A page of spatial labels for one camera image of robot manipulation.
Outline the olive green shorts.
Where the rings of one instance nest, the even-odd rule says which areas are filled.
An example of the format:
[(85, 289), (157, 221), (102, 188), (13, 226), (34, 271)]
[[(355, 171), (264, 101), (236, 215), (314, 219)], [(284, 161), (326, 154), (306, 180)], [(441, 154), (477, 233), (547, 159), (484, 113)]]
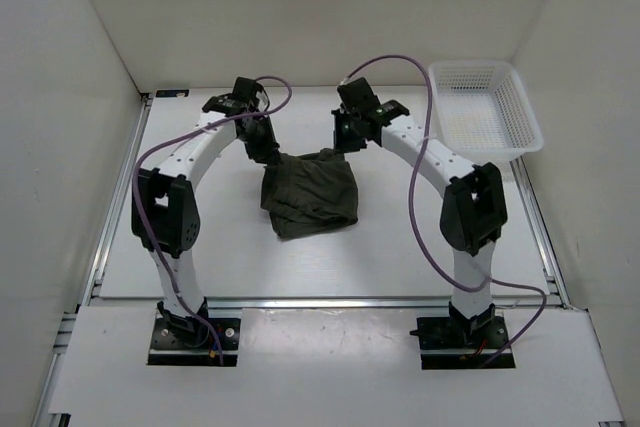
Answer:
[(264, 167), (260, 207), (281, 240), (350, 227), (358, 222), (359, 192), (345, 156), (331, 148)]

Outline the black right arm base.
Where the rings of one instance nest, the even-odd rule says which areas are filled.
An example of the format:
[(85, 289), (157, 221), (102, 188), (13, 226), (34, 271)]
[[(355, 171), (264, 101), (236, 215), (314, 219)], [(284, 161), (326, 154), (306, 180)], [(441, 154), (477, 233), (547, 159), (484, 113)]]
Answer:
[(494, 315), (466, 332), (460, 319), (423, 316), (409, 332), (418, 340), (422, 370), (514, 369), (514, 355), (503, 316)]

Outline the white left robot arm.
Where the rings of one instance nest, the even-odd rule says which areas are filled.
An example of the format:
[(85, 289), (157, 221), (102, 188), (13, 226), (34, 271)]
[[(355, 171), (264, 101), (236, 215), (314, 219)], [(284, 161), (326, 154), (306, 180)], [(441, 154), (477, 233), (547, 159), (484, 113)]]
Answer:
[(279, 160), (269, 117), (210, 111), (190, 132), (143, 154), (132, 178), (132, 232), (156, 264), (164, 293), (160, 314), (188, 347), (202, 345), (210, 333), (191, 253), (201, 227), (195, 192), (213, 162), (237, 140), (256, 163)]

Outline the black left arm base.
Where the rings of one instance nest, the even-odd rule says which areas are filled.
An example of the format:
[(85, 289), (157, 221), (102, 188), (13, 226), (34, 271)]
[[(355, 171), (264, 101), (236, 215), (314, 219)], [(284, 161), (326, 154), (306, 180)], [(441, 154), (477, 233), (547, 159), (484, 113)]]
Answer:
[(209, 317), (217, 343), (199, 320), (171, 314), (157, 304), (147, 364), (149, 366), (236, 367), (241, 335), (241, 319)]

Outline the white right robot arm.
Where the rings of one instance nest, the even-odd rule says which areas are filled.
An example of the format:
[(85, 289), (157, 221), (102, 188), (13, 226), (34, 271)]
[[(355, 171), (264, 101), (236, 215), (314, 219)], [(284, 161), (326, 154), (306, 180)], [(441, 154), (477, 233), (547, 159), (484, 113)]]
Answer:
[[(409, 219), (415, 239), (431, 267), (453, 287), (449, 304), (449, 334), (460, 346), (470, 347), (494, 317), (490, 291), (495, 245), (507, 222), (504, 187), (492, 163), (477, 165), (428, 137), (408, 109), (389, 101), (365, 116), (343, 108), (331, 112), (334, 148), (357, 152), (371, 142), (412, 167)], [(442, 199), (439, 229), (452, 249), (453, 273), (437, 263), (418, 231), (415, 201), (417, 178), (426, 179)]]

